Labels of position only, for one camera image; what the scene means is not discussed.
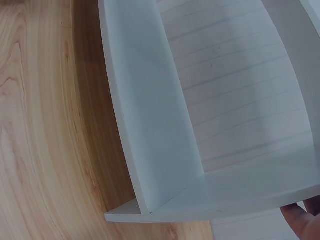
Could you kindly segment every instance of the light wood surface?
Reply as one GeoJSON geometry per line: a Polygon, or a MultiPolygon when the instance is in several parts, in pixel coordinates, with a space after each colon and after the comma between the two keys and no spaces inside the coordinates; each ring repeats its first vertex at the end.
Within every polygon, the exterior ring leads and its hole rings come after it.
{"type": "Polygon", "coordinates": [[[122,224],[135,197],[96,0],[0,0],[0,239],[211,240],[209,222],[122,224]]]}

